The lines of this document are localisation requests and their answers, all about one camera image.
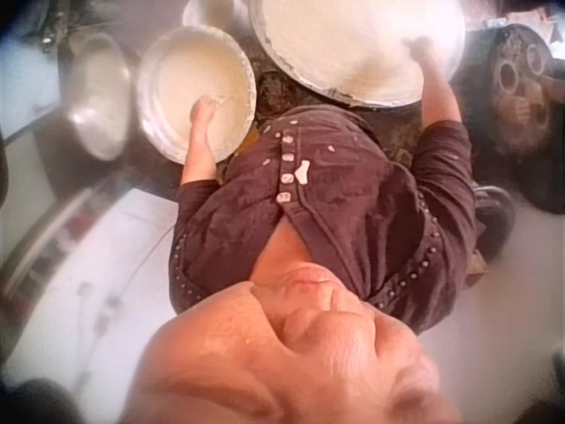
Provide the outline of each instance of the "brown shirt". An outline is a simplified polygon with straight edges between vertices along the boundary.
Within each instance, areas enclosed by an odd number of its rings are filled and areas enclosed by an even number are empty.
[[[170,296],[178,313],[249,279],[283,216],[312,260],[417,333],[453,308],[475,246],[471,144],[462,124],[422,134],[411,172],[356,115],[293,110],[235,157],[226,182],[178,192]]]

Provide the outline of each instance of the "hand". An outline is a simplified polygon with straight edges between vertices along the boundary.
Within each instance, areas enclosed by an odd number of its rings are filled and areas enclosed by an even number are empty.
[[[191,121],[193,125],[203,125],[208,127],[214,119],[217,108],[217,101],[208,95],[203,95],[194,103],[191,111]]]
[[[435,44],[430,37],[419,37],[414,41],[403,41],[410,49],[410,56],[420,66],[438,64]]]

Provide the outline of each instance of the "woman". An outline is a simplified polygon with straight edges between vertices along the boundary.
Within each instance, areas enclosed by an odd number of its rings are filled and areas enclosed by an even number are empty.
[[[220,186],[207,142],[215,102],[195,105],[169,266],[179,314],[244,281],[334,277],[416,333],[449,314],[476,242],[471,144],[432,42],[410,47],[425,127],[411,171],[357,116],[298,108],[235,157]]]

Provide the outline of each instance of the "white batter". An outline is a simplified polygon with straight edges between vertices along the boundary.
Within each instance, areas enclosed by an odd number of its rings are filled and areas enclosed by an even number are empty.
[[[173,49],[162,64],[158,95],[180,147],[188,149],[192,106],[202,95],[225,99],[208,129],[215,160],[228,157],[241,142],[237,136],[248,110],[248,82],[240,59],[220,42],[196,37]]]
[[[402,40],[432,36],[449,62],[457,0],[257,0],[275,51],[303,80],[373,102],[416,102],[423,77]]]

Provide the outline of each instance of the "button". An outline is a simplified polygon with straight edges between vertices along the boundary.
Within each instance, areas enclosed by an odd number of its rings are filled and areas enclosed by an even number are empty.
[[[278,196],[276,196],[277,203],[289,203],[290,200],[292,200],[290,193],[280,193]]]
[[[292,184],[294,183],[294,175],[292,174],[283,174],[281,177],[281,182],[283,184]]]

